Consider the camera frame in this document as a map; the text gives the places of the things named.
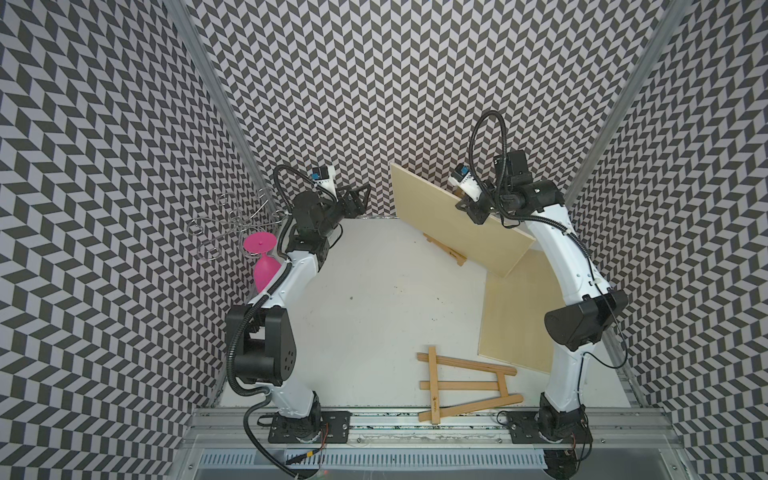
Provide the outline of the plywood board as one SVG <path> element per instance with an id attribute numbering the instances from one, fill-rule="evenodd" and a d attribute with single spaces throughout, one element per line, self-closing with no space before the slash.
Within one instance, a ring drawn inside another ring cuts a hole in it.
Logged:
<path id="1" fill-rule="evenodd" d="M 530 249 L 504 278 L 486 276 L 478 354 L 516 367 L 550 373 L 554 343 L 545 314 L 564 306 L 545 254 Z"/>
<path id="2" fill-rule="evenodd" d="M 507 276 L 535 242 L 494 217 L 475 224 L 456 208 L 458 197 L 397 164 L 390 165 L 390 174 L 400 220 L 499 277 Z"/>

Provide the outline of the small wooden easel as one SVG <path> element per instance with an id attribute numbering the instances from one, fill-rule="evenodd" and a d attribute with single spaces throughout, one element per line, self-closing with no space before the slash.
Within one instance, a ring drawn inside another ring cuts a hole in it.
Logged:
<path id="1" fill-rule="evenodd" d="M 427 235 L 426 233 L 424 233 L 424 234 L 423 234 L 423 236 L 425 237 L 425 239 L 426 239 L 426 240 L 427 240 L 429 243 L 431 243 L 431 244 L 435 245 L 436 247 L 438 247 L 439 249 L 441 249 L 443 252 L 445 252 L 446 254 L 448 254 L 448 255 L 449 255 L 449 256 L 450 256 L 450 257 L 451 257 L 453 260 L 455 260 L 455 261 L 456 261 L 456 263 L 457 263 L 459 266 L 463 266 L 463 265 L 466 263 L 466 261 L 467 261 L 467 257 L 466 257 L 466 256 L 464 256 L 463 254 L 461 254 L 460 252 L 458 252 L 458 251 L 456 251 L 455 249 L 453 249 L 453 248 L 451 248 L 451 247 L 449 247 L 449 246 L 445 245 L 444 243 L 442 243 L 442 242 L 440 242 L 440 241 L 436 240 L 435 238 L 433 238 L 433 237 L 431 237 L 431 236 Z"/>

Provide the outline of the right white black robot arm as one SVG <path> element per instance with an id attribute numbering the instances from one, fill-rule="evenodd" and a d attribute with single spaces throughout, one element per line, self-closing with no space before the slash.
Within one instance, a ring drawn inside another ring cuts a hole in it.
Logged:
<path id="1" fill-rule="evenodd" d="M 595 347 L 628 305 L 628 296 L 599 273 L 577 237 L 563 194 L 553 182 L 534 179 L 524 152 L 496 157 L 494 171 L 496 180 L 490 182 L 480 180 L 471 164 L 454 169 L 449 183 L 463 193 L 457 209 L 478 225 L 496 213 L 511 228 L 525 226 L 549 261 L 564 301 L 563 307 L 544 316 L 555 350 L 538 412 L 515 424 L 535 427 L 537 436 L 547 443 L 589 443 L 582 386 Z"/>

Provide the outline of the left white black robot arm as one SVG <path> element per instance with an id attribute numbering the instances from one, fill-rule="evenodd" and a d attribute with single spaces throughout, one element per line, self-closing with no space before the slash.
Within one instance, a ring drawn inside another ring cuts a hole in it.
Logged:
<path id="1" fill-rule="evenodd" d="M 297 346 L 288 308 L 320 272 L 341 239 L 345 218 L 366 213 L 371 187 L 342 186 L 296 195 L 277 235 L 257 233 L 244 246 L 258 255 L 256 295 L 225 316 L 225 371 L 241 397 L 261 395 L 277 408 L 275 419 L 299 441 L 322 428 L 317 393 L 291 381 Z"/>

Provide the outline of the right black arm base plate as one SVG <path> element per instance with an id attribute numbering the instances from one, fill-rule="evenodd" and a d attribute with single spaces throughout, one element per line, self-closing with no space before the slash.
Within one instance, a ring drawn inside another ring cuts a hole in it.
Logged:
<path id="1" fill-rule="evenodd" d="M 539 413 L 527 410 L 502 410 L 496 418 L 516 445 L 577 445 L 592 444 L 594 439 L 585 418 L 565 426 L 547 426 Z"/>

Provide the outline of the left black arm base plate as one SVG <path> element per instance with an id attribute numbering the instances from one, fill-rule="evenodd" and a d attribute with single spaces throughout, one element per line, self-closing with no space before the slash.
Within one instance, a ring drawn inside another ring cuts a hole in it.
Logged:
<path id="1" fill-rule="evenodd" d="M 269 429 L 270 444 L 346 444 L 351 427 L 351 412 L 323 410 L 308 417 L 293 419 L 273 416 Z"/>

